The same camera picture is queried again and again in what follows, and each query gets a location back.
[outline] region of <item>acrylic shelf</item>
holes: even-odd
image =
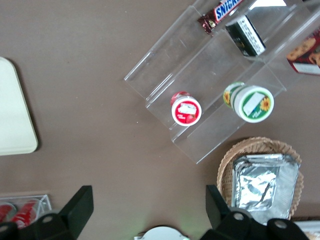
[[[244,0],[208,35],[197,19],[218,3],[197,0],[189,6],[124,78],[195,163],[245,123],[224,104],[224,89],[241,81],[267,88],[274,97],[286,91],[305,76],[291,68],[286,55],[320,26],[317,0]],[[266,46],[258,57],[243,56],[225,30],[241,15],[248,16]],[[180,126],[172,118],[170,100],[179,91],[190,93],[202,107],[193,126]]]

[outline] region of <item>wicker basket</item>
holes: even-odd
[[[237,143],[224,155],[217,176],[217,188],[229,206],[231,205],[232,198],[233,161],[240,156],[248,154],[288,154],[299,164],[302,162],[300,155],[290,145],[281,141],[271,140],[266,137],[252,137]],[[288,219],[297,210],[303,187],[304,176],[299,172]]]

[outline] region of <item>candy bar wrapper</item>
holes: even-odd
[[[207,12],[198,19],[207,34],[211,34],[213,29],[243,0],[222,0],[214,9]]]

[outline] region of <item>red can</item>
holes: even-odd
[[[29,200],[10,221],[15,222],[18,225],[18,229],[29,226],[36,220],[39,202],[38,199]]]
[[[17,209],[9,202],[0,203],[0,223],[9,221],[15,215]]]

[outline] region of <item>red box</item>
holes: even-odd
[[[288,53],[286,59],[297,73],[320,75],[320,27]]]

